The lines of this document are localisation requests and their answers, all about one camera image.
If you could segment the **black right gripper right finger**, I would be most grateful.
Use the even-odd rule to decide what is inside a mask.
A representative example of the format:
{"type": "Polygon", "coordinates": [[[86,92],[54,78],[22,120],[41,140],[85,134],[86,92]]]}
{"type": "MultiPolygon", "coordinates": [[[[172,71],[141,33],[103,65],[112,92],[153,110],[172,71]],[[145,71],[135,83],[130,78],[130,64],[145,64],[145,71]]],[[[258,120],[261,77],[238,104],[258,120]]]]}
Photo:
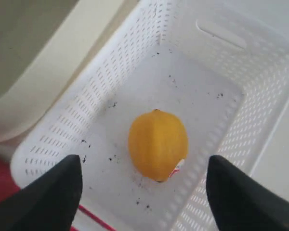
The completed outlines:
{"type": "Polygon", "coordinates": [[[220,155],[209,158],[206,194],[221,231],[289,231],[289,202],[220,155]]]}

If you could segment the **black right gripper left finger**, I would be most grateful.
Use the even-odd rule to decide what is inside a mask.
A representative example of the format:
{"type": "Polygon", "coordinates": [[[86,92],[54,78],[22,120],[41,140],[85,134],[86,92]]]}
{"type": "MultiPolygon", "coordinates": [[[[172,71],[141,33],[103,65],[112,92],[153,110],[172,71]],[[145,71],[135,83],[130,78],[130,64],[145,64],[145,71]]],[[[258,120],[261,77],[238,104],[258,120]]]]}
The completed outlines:
{"type": "Polygon", "coordinates": [[[81,161],[68,155],[0,202],[0,231],[68,231],[82,195],[81,161]]]}

